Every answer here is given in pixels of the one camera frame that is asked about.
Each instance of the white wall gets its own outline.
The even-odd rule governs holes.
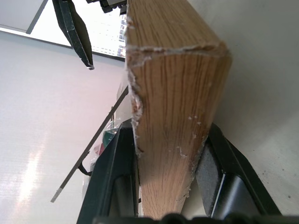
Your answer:
[[[299,1],[189,0],[234,62],[215,123],[284,214],[299,214]]]
[[[75,223],[83,175],[56,192],[116,101],[124,63],[0,32],[0,223]]]

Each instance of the white ceiling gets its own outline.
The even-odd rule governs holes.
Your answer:
[[[44,1],[47,0],[1,1],[0,27],[26,32]]]

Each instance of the wooden board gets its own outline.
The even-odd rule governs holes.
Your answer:
[[[127,69],[144,215],[180,212],[231,56],[186,0],[128,0]]]

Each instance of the metal rod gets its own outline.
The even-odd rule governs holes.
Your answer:
[[[83,153],[81,154],[81,156],[79,157],[79,159],[77,160],[77,162],[75,163],[75,165],[73,166],[73,168],[70,170],[69,174],[66,176],[65,180],[62,182],[62,184],[60,185],[60,187],[56,191],[55,195],[51,199],[52,203],[55,202],[55,200],[57,199],[57,197],[60,195],[61,191],[64,189],[64,187],[66,186],[66,184],[68,183],[68,181],[71,179],[71,177],[75,173],[75,171],[78,168],[78,166],[80,165],[80,163],[88,155],[89,150],[91,149],[91,147],[93,146],[93,144],[95,143],[95,141],[97,140],[97,138],[99,137],[99,135],[101,134],[101,132],[104,130],[106,124],[111,119],[111,117],[115,113],[116,109],[119,107],[119,105],[121,104],[121,102],[123,101],[123,99],[125,98],[125,96],[127,94],[128,94],[128,87],[126,87],[125,90],[122,92],[121,96],[116,101],[115,105],[113,106],[113,108],[111,109],[111,111],[109,112],[109,114],[107,115],[107,117],[105,118],[105,120],[103,121],[103,123],[101,124],[101,126],[99,127],[99,129],[97,130],[97,132],[95,133],[94,137],[91,139],[91,141],[87,145],[86,149],[83,151]]]

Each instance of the splintered wood edge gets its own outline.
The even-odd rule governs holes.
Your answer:
[[[152,7],[152,9],[148,10],[148,8],[153,4],[157,4],[159,7],[154,7],[154,9]],[[172,42],[169,42],[166,38],[167,30],[164,30],[163,26],[160,26],[160,22],[157,19],[161,12],[165,12],[165,10],[169,7],[171,9],[175,9],[176,12],[168,15],[170,21],[175,21],[175,23],[172,24],[172,27],[168,27],[168,29],[171,29],[174,33],[177,32],[179,35],[179,38],[175,38]],[[180,11],[184,13],[188,11],[188,16],[180,17],[180,21],[177,22],[178,17],[176,17],[176,14],[181,15]],[[205,22],[186,0],[165,0],[163,3],[161,3],[160,0],[128,0],[127,22],[126,64],[128,71],[129,92],[132,102],[132,125],[136,154],[139,157],[142,157],[143,149],[138,148],[138,136],[136,132],[139,122],[142,120],[144,108],[142,96],[139,94],[140,87],[137,84],[138,80],[136,81],[138,77],[135,76],[134,69],[143,67],[145,63],[162,56],[201,55],[223,58],[223,61],[226,64],[226,66],[224,66],[225,72],[223,76],[226,77],[231,64],[231,55],[226,45],[218,39],[215,33],[208,25],[205,24]],[[191,30],[192,33],[182,33],[182,30],[185,28]],[[157,42],[157,39],[153,35],[155,32],[160,35],[160,39],[158,39]],[[213,105],[218,104],[221,92],[222,91],[219,91],[216,95],[214,95],[216,100],[213,102]],[[188,195],[189,186],[194,178],[196,165],[200,157],[200,151],[205,143],[211,123],[212,120],[209,120],[206,123],[207,129],[202,131],[202,133],[204,132],[205,134],[202,136],[204,139],[201,142],[201,148],[190,149],[194,152],[192,162],[190,163],[192,167],[190,167],[191,170],[186,170],[186,172],[190,172],[191,176],[190,179],[189,177],[185,179],[184,186],[186,187],[184,189],[178,189],[179,192],[177,193],[177,196],[181,197],[179,200],[175,201],[175,204],[170,205],[172,206],[171,209],[173,211],[181,209],[185,198]]]

